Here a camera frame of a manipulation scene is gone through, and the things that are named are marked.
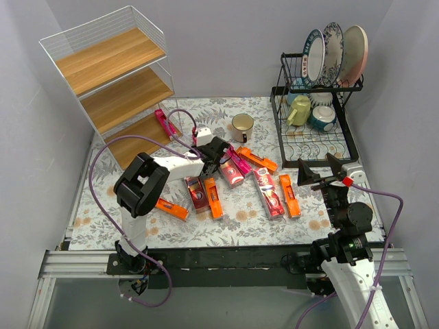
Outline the pink toothpaste box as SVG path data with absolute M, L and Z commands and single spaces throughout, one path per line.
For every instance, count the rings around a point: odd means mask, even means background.
M 245 178 L 252 173 L 252 168 L 250 167 L 250 165 L 237 154 L 232 146 L 227 149 L 226 154 Z
M 178 135 L 176 126 L 167 118 L 162 109 L 155 110 L 154 114 L 170 140 L 173 138 L 173 135 Z

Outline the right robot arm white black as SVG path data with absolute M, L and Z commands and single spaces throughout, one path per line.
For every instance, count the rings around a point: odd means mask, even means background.
M 350 202 L 351 187 L 361 189 L 366 180 L 358 162 L 342 163 L 327 154 L 332 174 L 322 177 L 298 159 L 299 186 L 320 191 L 330 223 L 336 229 L 315 240 L 308 254 L 297 257 L 305 273 L 324 273 L 338 296 L 351 328 L 397 328 L 379 284 L 383 265 L 376 266 L 367 233 L 372 231 L 373 211 L 363 202 Z

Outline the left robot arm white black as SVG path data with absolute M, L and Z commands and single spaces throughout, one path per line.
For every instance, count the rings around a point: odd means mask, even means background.
M 205 144 L 194 145 L 185 154 L 152 157 L 145 152 L 136 155 L 113 191 L 121 208 L 121 238 L 115 243 L 118 257 L 129 273 L 145 269 L 147 250 L 145 237 L 147 214 L 157 205 L 168 182 L 184 178 L 205 177 L 216 172 L 230 144 L 210 136 Z

